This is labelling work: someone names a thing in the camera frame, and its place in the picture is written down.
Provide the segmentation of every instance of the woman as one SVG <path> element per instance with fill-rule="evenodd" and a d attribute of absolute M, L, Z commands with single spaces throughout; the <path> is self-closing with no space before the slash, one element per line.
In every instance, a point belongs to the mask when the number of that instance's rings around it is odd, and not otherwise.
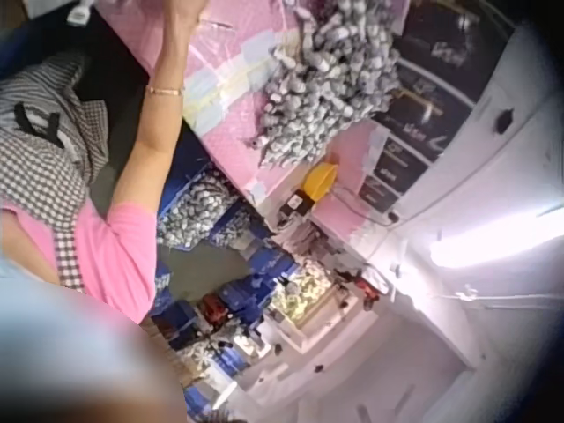
<path fill-rule="evenodd" d="M 39 278 L 84 291 L 136 323 L 154 299 L 157 210 L 182 124 L 189 40 L 206 3 L 166 1 L 159 60 L 106 220 L 86 198 L 105 151 L 93 122 L 101 127 L 106 118 L 72 91 L 80 72 L 59 58 L 0 85 L 2 251 Z M 34 108 L 37 100 L 49 113 Z"/>

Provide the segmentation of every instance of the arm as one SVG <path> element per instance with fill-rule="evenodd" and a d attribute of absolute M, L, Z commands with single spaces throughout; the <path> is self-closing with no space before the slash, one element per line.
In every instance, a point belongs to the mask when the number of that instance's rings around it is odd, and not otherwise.
<path fill-rule="evenodd" d="M 168 0 L 163 44 L 150 86 L 180 90 L 189 39 L 207 0 Z M 170 169 L 182 126 L 182 97 L 145 94 L 137 139 L 115 188 L 112 206 L 137 204 L 151 213 Z"/>

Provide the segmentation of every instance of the chalkboard sign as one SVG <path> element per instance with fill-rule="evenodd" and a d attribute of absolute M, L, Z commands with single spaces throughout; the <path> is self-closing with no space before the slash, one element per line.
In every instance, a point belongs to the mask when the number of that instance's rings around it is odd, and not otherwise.
<path fill-rule="evenodd" d="M 374 175 L 400 194 L 409 188 L 427 170 L 427 165 L 396 141 L 388 138 Z"/>
<path fill-rule="evenodd" d="M 485 3 L 413 1 L 404 34 L 394 45 L 404 59 L 477 102 L 511 34 L 511 28 Z"/>
<path fill-rule="evenodd" d="M 386 212 L 398 199 L 396 194 L 370 175 L 360 187 L 359 196 L 380 213 Z"/>
<path fill-rule="evenodd" d="M 437 160 L 471 112 L 449 91 L 403 65 L 397 67 L 402 88 L 387 113 L 374 120 L 431 161 Z"/>

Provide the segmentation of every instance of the silver wrapped candy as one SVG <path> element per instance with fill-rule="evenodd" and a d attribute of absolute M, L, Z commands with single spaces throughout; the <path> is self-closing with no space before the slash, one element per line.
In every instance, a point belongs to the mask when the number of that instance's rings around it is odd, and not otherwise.
<path fill-rule="evenodd" d="M 388 110 L 400 86 L 390 0 L 332 0 L 325 21 L 285 3 L 302 24 L 302 49 L 298 57 L 273 52 L 280 66 L 265 87 L 264 134 L 252 145 L 263 145 L 261 166 L 317 160 L 341 130 Z"/>

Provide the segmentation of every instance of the yellow lid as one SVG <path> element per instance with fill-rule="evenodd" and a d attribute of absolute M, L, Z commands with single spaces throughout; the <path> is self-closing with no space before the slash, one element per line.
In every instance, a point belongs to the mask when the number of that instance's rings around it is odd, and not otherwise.
<path fill-rule="evenodd" d="M 337 179 L 338 165 L 320 163 L 309 172 L 302 188 L 308 196 L 318 202 L 327 194 Z"/>

